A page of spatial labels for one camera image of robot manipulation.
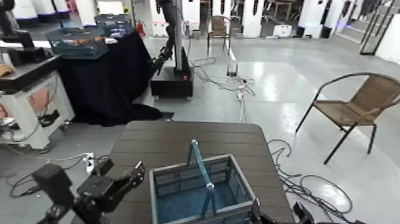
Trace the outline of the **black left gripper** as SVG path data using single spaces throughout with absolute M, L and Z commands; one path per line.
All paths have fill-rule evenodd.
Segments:
M 77 188 L 80 196 L 88 196 L 94 200 L 100 211 L 106 213 L 114 211 L 123 198 L 121 192 L 137 188 L 143 182 L 146 173 L 143 162 L 138 161 L 131 171 L 127 171 L 118 179 L 105 176 L 113 166 L 110 158 L 100 161 L 93 169 L 93 176 L 89 176 Z

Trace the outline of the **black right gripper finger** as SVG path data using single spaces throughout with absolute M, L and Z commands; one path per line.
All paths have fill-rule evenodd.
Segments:
M 293 205 L 293 212 L 297 215 L 300 224 L 314 224 L 312 214 L 301 203 Z
M 261 203 L 258 198 L 255 198 L 252 201 L 252 209 L 249 215 L 252 224 L 264 224 L 264 218 L 261 213 L 260 205 Z

